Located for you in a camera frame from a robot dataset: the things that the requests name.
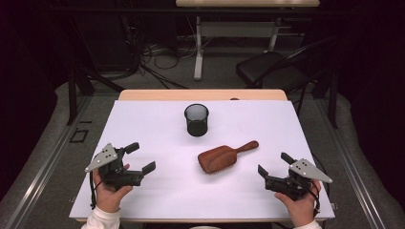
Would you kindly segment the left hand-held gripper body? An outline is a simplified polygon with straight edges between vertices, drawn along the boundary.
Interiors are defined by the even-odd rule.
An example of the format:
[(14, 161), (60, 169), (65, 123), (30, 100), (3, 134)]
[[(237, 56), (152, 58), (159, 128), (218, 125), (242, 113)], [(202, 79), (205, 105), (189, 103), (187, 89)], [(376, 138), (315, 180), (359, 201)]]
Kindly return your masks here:
[(118, 149), (107, 143), (85, 168), (85, 172), (98, 169), (104, 183), (116, 190), (122, 186), (140, 186), (144, 174), (142, 171), (125, 169), (122, 162), (124, 155), (124, 147)]

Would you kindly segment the white desk with metal legs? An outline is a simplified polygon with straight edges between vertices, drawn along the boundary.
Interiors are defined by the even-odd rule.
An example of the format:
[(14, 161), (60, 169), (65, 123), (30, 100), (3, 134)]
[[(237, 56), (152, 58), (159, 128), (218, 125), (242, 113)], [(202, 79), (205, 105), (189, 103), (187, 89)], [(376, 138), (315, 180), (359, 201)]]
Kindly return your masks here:
[[(319, 0), (176, 0), (183, 8), (305, 8), (318, 7)], [(194, 79), (203, 76), (203, 37), (267, 37), (270, 39), (268, 50), (272, 51), (279, 27), (275, 21), (267, 22), (203, 22), (196, 17), (196, 63)]]

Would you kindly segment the person's right hand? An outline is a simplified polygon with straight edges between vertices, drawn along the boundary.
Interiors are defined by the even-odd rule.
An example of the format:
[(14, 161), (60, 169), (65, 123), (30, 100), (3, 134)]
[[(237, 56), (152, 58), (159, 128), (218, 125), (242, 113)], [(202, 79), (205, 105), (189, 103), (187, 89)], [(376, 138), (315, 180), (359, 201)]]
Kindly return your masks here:
[(319, 194), (321, 185), (318, 180), (312, 182), (310, 191), (301, 199), (293, 201), (282, 193), (276, 193), (278, 198), (288, 209), (290, 220), (294, 227), (304, 226), (311, 223), (314, 219), (315, 196)]

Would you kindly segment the black folding chair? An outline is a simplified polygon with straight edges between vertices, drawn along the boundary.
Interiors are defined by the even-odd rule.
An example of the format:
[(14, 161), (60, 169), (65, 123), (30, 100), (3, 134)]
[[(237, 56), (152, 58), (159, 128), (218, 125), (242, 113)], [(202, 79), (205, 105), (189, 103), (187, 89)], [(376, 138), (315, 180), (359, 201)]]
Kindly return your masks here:
[(236, 74), (247, 89), (276, 89), (285, 94), (300, 91), (300, 97), (293, 102), (299, 115), (309, 83), (328, 72), (326, 55), (335, 43), (336, 37), (330, 36), (288, 55), (262, 53), (238, 63)]

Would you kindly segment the metal floor rail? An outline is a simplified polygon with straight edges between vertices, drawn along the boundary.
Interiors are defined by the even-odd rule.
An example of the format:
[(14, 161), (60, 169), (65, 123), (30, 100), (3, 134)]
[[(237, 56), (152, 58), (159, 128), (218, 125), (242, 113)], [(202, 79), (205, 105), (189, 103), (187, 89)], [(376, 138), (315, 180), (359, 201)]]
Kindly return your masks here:
[[(83, 165), (95, 148), (94, 126), (89, 117), (93, 99), (82, 99), (71, 125), (62, 115), (60, 102), (35, 146), (22, 173), (0, 201), (0, 229), (79, 229), (70, 217), (84, 178)], [(89, 133), (83, 143), (70, 143), (75, 129)]]
[(337, 149), (337, 153), (340, 156), (341, 163), (371, 229), (386, 229), (385, 224), (376, 209), (374, 201), (372, 200), (371, 194), (352, 160), (350, 151), (346, 146), (341, 131), (335, 128), (329, 119), (329, 107), (327, 103), (321, 99), (316, 100), (315, 104), (318, 110), (322, 113), (324, 123), (327, 126), (331, 139)]

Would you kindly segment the dark curtain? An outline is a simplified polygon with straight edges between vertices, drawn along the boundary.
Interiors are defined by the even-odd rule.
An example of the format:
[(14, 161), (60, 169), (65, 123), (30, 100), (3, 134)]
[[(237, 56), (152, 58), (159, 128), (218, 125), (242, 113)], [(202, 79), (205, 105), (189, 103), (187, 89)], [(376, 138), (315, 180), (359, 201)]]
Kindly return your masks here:
[(405, 208), (405, 0), (363, 0), (339, 91), (363, 154)]
[(50, 44), (34, 0), (0, 0), (0, 199), (28, 160), (57, 97), (44, 64)]

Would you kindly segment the brown wooden hair brush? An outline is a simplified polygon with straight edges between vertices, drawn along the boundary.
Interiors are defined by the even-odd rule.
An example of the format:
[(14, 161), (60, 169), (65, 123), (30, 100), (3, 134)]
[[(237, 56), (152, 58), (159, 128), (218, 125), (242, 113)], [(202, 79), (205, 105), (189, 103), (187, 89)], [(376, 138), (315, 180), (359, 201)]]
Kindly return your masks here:
[(258, 147), (259, 143), (256, 140), (247, 142), (247, 144), (236, 149), (223, 145), (200, 153), (198, 161), (204, 172), (214, 174), (235, 164), (238, 159), (238, 153), (250, 151)]

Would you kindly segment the person's left hand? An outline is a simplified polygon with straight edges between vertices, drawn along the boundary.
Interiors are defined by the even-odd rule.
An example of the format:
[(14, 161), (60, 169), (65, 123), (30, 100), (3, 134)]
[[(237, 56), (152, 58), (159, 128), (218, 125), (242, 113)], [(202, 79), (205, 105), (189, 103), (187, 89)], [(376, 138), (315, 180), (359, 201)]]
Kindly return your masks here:
[(96, 206), (106, 213), (116, 213), (120, 210), (120, 203), (132, 190), (132, 186), (122, 186), (116, 190), (102, 180), (98, 169), (93, 170), (93, 182), (96, 186)]

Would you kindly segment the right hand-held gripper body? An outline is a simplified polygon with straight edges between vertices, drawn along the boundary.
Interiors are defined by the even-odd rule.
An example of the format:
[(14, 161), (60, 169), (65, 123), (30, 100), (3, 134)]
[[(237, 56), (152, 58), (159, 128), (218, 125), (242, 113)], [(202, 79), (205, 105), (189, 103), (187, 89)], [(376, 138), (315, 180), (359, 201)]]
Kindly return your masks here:
[(329, 176), (307, 159), (295, 159), (295, 162), (288, 166), (287, 177), (269, 176), (269, 178), (265, 179), (265, 188), (273, 192), (282, 193), (292, 200), (298, 200), (310, 191), (313, 180), (332, 183), (332, 179)]

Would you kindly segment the black floor outlet frame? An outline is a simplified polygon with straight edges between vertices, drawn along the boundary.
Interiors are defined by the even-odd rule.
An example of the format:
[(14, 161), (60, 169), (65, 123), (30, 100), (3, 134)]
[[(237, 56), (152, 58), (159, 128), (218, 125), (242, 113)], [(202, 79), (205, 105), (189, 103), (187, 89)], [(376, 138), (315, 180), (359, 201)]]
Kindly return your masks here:
[(88, 135), (89, 131), (85, 129), (78, 129), (76, 128), (73, 132), (69, 142), (70, 143), (83, 143)]

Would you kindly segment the black mesh cup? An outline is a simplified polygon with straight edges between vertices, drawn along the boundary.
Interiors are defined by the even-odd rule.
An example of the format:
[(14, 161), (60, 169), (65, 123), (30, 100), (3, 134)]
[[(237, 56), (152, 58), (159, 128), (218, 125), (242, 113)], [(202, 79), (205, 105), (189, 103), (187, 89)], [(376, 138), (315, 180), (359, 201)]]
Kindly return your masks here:
[(191, 104), (184, 110), (187, 132), (194, 136), (200, 137), (207, 133), (209, 111), (199, 103)]

